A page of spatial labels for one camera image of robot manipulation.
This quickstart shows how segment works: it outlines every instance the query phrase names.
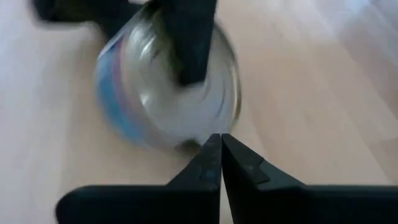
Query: wooden floor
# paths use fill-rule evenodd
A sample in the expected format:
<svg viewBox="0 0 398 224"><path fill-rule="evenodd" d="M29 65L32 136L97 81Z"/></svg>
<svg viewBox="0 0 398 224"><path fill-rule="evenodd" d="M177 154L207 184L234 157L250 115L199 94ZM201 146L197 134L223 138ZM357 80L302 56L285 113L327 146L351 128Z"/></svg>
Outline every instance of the wooden floor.
<svg viewBox="0 0 398 224"><path fill-rule="evenodd" d="M398 184L398 0L219 0L238 55L234 135L308 184ZM0 222L54 223L86 184L164 184L193 156L143 149L103 119L89 24L46 27L0 1ZM231 223L223 194L223 223Z"/></svg>

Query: light wood surface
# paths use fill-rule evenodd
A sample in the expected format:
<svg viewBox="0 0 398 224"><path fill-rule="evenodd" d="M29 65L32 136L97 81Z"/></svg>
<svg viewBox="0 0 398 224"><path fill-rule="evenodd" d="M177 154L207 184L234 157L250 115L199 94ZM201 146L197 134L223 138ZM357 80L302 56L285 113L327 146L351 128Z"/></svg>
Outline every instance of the light wood surface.
<svg viewBox="0 0 398 224"><path fill-rule="evenodd" d="M233 135L308 184L398 184L398 1L219 0L238 56ZM129 145L93 89L89 24L0 2L0 222L55 223L86 184L164 184L193 155ZM231 223L225 192L221 221Z"/></svg>

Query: wood grain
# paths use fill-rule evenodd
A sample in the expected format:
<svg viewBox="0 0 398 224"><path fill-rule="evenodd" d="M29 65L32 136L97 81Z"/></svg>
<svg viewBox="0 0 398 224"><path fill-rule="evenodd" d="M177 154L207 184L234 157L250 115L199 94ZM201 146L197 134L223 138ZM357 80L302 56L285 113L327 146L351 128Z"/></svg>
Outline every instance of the wood grain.
<svg viewBox="0 0 398 224"><path fill-rule="evenodd" d="M398 184L396 0L218 5L241 71L238 139L308 184ZM194 156L132 146L104 120L92 24L39 24L26 0L0 17L1 223L55 223L75 187L164 184Z"/></svg>

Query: black object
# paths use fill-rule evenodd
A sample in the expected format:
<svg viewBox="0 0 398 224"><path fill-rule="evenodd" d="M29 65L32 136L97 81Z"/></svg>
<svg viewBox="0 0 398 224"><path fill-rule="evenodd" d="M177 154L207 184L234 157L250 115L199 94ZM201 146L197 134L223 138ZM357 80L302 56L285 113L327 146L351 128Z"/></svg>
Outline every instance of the black object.
<svg viewBox="0 0 398 224"><path fill-rule="evenodd" d="M234 223L397 223L398 188L305 185L229 134L212 135L165 186L91 186L64 196L61 224L218 223L220 179Z"/></svg>
<svg viewBox="0 0 398 224"><path fill-rule="evenodd" d="M33 0L47 22L98 24L110 39L141 8L128 0ZM180 86L205 81L217 0L152 0L159 5L165 30L174 43L182 69L175 66Z"/></svg>

